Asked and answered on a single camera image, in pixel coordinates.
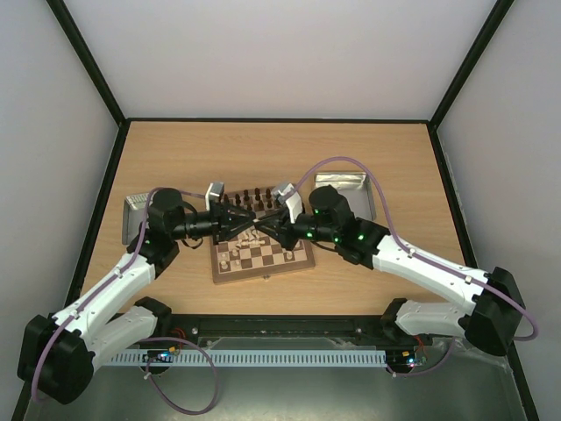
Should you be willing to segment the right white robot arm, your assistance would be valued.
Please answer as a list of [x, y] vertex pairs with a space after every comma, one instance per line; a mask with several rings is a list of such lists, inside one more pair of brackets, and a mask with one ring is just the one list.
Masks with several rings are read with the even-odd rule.
[[282, 207], [259, 218], [256, 228], [291, 250], [299, 240], [329, 242], [353, 265], [397, 275], [442, 297], [440, 303], [394, 299], [380, 319], [384, 337], [395, 344], [409, 336], [466, 339], [480, 351], [504, 356], [522, 319], [524, 304], [514, 277], [503, 268], [486, 272], [427, 253], [388, 228], [354, 215], [331, 186], [309, 195], [311, 211], [290, 185], [276, 189]]

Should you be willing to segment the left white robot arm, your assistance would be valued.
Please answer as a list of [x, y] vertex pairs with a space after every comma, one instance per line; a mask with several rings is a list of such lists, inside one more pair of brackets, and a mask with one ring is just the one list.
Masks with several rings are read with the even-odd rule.
[[205, 209], [198, 211], [181, 190], [151, 190], [138, 234], [115, 267], [63, 310], [26, 325], [17, 374], [30, 384], [33, 401], [73, 402], [104, 362], [165, 325], [170, 310], [156, 300], [136, 304], [121, 317], [116, 313], [170, 266], [180, 244], [231, 239], [253, 225], [254, 212], [223, 202], [223, 193], [223, 184], [210, 184]]

